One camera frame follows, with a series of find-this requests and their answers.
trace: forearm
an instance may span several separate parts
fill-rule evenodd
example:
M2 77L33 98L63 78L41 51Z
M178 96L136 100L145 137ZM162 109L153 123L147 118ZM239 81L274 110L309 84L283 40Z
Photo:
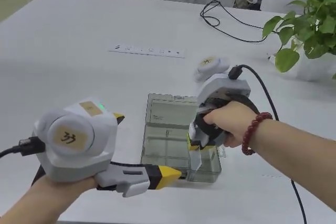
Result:
M0 224L55 224L60 214L45 200L25 195L0 218Z
M336 142L273 120L263 121L250 143L270 165L336 211Z

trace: hand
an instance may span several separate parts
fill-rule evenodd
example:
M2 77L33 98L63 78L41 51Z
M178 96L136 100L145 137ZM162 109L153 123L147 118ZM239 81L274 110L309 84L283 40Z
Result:
M97 187L93 177L73 183L52 182L47 176L36 181L23 196L42 201L53 212L63 213L82 193Z
M210 112L204 117L204 121L230 132L231 135L226 139L224 146L234 148L243 142L243 136L256 115L249 107L233 101Z

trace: table surface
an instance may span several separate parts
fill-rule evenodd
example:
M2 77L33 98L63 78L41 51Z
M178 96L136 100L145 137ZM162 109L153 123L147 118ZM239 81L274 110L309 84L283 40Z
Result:
M51 108L98 95L126 115L120 125L117 162L140 160L149 93L196 95L192 73L209 56L254 67L264 79L280 119L323 137L336 138L334 83L289 80L267 56L279 48L276 36L248 44L209 28L201 5L157 0L34 0L0 23L0 150L30 135L33 123ZM274 13L229 9L262 26ZM215 10L222 29L246 39L261 31ZM185 59L108 52L116 41L185 49ZM270 111L259 83L244 72L251 99ZM216 183L180 185L122 198L92 190L61 217L65 221L113 223L302 223L290 181L258 155L226 149ZM0 214L28 189L37 158L8 155L0 162ZM335 223L335 213L299 187L309 223Z

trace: clear plastic container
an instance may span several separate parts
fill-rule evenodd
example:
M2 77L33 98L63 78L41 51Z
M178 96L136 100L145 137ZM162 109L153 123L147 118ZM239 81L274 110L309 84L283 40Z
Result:
M222 171L217 148L201 151L201 167L191 170L186 136L196 110L195 97L149 94L141 163L173 167L187 181L215 182Z

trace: number sticker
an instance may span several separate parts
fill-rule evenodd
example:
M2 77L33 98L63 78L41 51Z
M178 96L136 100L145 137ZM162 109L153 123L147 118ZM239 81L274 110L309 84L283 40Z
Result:
M74 150L84 150L87 139L86 133L62 125L56 130L54 142Z
M100 115L103 113L93 102L81 102L79 105L81 105L90 116Z
M210 56L210 57L206 58L205 60L203 60L203 61L201 62L201 66L205 66L205 65L207 65L207 64L209 64L209 63L211 63L211 62L213 62L215 58L216 58L216 57L214 57L214 56Z

